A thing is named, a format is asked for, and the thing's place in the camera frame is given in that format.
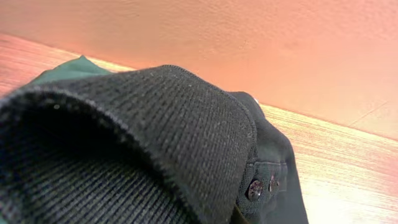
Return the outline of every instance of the wooden table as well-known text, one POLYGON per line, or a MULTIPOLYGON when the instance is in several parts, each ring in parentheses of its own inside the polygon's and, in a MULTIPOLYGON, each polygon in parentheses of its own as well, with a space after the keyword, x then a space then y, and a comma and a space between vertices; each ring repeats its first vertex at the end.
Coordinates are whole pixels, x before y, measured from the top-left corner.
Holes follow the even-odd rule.
MULTIPOLYGON (((0 34, 0 95, 79 56, 0 34)), ((108 70, 132 70, 89 59, 108 70)), ((292 141, 310 223, 398 223, 397 141, 271 106, 261 108, 292 141)))

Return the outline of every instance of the wall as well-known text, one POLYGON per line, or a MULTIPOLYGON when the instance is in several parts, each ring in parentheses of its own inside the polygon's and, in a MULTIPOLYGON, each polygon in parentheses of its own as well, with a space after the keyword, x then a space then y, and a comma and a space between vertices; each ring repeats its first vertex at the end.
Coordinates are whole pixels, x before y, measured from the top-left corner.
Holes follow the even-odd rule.
POLYGON ((398 1, 2 0, 0 32, 398 139, 398 1))

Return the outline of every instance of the button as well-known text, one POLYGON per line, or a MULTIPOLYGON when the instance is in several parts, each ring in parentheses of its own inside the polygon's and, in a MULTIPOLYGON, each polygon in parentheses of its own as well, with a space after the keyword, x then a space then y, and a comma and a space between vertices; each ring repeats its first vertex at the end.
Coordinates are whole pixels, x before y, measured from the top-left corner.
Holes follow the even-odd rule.
POLYGON ((246 197, 251 201, 257 200, 261 196, 263 190, 264 184, 260 180, 254 180, 249 186, 246 197))
POLYGON ((275 180, 274 175, 271 176, 271 180, 269 180, 268 191, 272 192, 279 186, 279 181, 275 180))

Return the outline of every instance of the green fabric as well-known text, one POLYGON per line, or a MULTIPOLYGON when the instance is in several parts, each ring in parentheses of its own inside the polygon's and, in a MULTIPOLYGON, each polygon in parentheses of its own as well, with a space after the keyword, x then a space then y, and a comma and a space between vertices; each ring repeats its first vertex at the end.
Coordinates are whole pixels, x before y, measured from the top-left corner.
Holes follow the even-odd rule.
POLYGON ((47 70, 30 83, 39 84, 71 78, 86 78, 97 75, 109 75, 110 71, 100 68, 85 56, 65 62, 52 70, 47 70))

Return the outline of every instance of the wooden floor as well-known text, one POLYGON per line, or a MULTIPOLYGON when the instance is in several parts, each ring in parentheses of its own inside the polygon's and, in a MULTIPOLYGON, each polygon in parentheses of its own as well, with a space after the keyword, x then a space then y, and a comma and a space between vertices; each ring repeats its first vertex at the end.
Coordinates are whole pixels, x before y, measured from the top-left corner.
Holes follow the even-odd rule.
MULTIPOLYGON (((0 34, 0 95, 78 56, 0 34)), ((90 59, 109 70, 131 70, 90 59)), ((292 141, 310 223, 398 223, 397 141, 261 108, 292 141)))

